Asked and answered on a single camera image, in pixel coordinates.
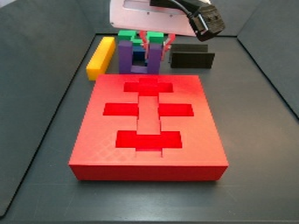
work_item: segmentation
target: gray floor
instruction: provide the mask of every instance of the gray floor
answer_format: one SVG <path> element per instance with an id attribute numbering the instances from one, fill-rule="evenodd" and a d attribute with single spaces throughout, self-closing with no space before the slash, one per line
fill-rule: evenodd
<path id="1" fill-rule="evenodd" d="M 79 182 L 67 165 L 94 83 L 86 66 L 96 38 L 4 223 L 28 221 L 299 221 L 299 125 L 235 38 L 215 38 L 199 74 L 230 168 L 218 182 Z M 178 38 L 178 43 L 196 43 Z M 114 57 L 110 73 L 118 72 Z"/>

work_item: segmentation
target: yellow block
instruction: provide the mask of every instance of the yellow block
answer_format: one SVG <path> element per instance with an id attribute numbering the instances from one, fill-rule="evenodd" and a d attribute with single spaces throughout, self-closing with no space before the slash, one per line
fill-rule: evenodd
<path id="1" fill-rule="evenodd" d="M 91 81 L 95 81 L 99 75 L 107 72 L 108 63 L 111 61 L 115 50 L 115 38 L 104 37 L 98 45 L 98 50 L 95 51 L 87 66 L 88 79 Z"/>

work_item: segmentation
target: red box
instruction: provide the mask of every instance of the red box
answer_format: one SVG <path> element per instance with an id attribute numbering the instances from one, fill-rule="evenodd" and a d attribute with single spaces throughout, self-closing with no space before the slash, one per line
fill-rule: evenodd
<path id="1" fill-rule="evenodd" d="M 228 161 L 199 76 L 99 76 L 70 168 L 80 180 L 220 179 Z"/>

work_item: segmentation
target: white robot part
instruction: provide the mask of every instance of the white robot part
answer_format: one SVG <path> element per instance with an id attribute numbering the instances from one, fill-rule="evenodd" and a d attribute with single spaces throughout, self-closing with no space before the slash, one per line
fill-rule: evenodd
<path id="1" fill-rule="evenodd" d="M 186 14 L 180 10 L 151 6 L 150 0 L 111 0 L 110 23 L 120 29 L 195 36 Z"/>

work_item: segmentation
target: purple block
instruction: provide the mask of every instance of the purple block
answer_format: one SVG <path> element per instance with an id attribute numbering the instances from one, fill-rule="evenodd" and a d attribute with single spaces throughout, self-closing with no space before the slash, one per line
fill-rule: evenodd
<path id="1" fill-rule="evenodd" d="M 146 66 L 132 66 L 131 73 L 132 74 L 147 74 L 147 67 Z"/>
<path id="2" fill-rule="evenodd" d="M 148 61 L 147 61 L 148 74 L 159 74 L 162 57 L 163 57 L 163 45 L 150 44 Z"/>
<path id="3" fill-rule="evenodd" d="M 131 74 L 134 57 L 134 43 L 130 40 L 120 40 L 118 44 L 118 67 L 120 74 Z"/>
<path id="4" fill-rule="evenodd" d="M 118 44 L 118 64 L 120 74 L 159 74 L 163 45 L 150 44 L 147 66 L 134 66 L 134 43 L 128 40 Z"/>

